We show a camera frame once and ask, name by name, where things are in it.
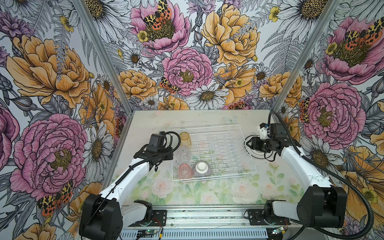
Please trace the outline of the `clear glass cup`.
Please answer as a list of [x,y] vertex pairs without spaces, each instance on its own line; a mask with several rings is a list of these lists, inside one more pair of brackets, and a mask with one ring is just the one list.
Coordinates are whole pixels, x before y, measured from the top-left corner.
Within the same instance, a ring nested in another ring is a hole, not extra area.
[[176,162],[187,162],[190,159],[191,159],[191,152],[190,152],[190,149],[186,146],[180,146],[174,152],[174,160]]

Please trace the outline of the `amber glass cup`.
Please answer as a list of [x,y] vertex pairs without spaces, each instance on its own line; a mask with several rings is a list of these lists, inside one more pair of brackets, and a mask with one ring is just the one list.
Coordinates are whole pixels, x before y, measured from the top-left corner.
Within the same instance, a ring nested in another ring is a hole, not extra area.
[[192,140],[189,133],[187,132],[180,133],[180,138],[181,138],[181,146],[185,146],[187,148],[192,147]]

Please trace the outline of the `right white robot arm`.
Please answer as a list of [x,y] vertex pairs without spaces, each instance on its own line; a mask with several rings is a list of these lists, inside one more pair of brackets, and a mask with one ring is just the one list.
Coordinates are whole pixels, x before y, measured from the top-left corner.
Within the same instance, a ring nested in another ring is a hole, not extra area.
[[275,153],[285,160],[300,181],[304,195],[297,204],[281,200],[268,200],[264,206],[264,219],[285,218],[309,228],[340,228],[345,218],[347,194],[332,185],[317,167],[305,160],[299,143],[289,136],[283,124],[259,126],[259,135],[246,141],[251,150]]

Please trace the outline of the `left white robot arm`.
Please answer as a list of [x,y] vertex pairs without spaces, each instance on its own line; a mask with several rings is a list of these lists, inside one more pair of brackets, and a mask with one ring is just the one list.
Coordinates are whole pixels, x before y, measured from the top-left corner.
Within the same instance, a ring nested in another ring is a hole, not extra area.
[[164,161],[170,161],[181,145],[176,132],[152,134],[148,144],[138,150],[128,168],[99,194],[89,194],[83,204],[79,235],[81,239],[116,240],[122,230],[153,218],[152,204],[136,200],[124,206],[139,180]]

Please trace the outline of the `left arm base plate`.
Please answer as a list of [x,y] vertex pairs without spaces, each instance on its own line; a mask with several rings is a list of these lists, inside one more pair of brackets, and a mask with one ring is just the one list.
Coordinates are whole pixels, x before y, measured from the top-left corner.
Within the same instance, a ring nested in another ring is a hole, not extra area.
[[153,215],[150,220],[148,221],[143,220],[141,222],[136,222],[130,225],[130,227],[159,227],[159,224],[156,221],[156,219],[160,222],[160,225],[162,227],[165,227],[167,222],[167,213],[168,213],[167,210],[153,210]]

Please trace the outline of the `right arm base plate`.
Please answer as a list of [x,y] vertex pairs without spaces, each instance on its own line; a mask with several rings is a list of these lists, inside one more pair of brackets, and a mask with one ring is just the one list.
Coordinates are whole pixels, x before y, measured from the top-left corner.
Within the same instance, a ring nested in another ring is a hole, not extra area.
[[248,209],[245,212],[245,217],[251,226],[273,226],[275,224],[274,222],[268,222],[264,218],[264,210],[262,209]]

